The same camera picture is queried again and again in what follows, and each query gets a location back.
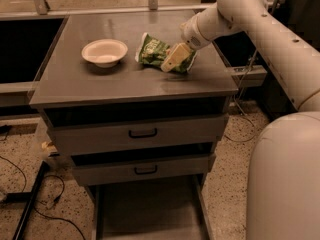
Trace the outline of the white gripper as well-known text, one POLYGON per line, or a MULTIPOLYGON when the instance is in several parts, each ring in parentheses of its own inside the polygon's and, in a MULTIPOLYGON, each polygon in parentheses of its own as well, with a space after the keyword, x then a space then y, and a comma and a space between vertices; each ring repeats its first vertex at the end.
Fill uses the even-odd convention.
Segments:
POLYGON ((169 54, 161 65, 162 71, 169 72, 174 67, 181 64, 191 55, 191 49, 199 50, 211 43, 211 41, 200 31, 201 23, 206 23, 206 20, 203 19, 201 13, 197 13, 188 21, 180 25, 181 39, 184 43, 175 44, 170 49, 169 54))

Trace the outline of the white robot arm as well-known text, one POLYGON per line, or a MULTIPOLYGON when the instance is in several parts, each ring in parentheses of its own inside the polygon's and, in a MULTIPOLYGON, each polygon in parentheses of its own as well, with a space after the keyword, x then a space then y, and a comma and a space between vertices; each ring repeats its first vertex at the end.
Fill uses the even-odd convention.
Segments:
POLYGON ((217 0, 180 29, 194 50, 244 31, 296 110, 270 123, 251 154, 246 240, 320 240, 320 53, 265 0, 217 0))

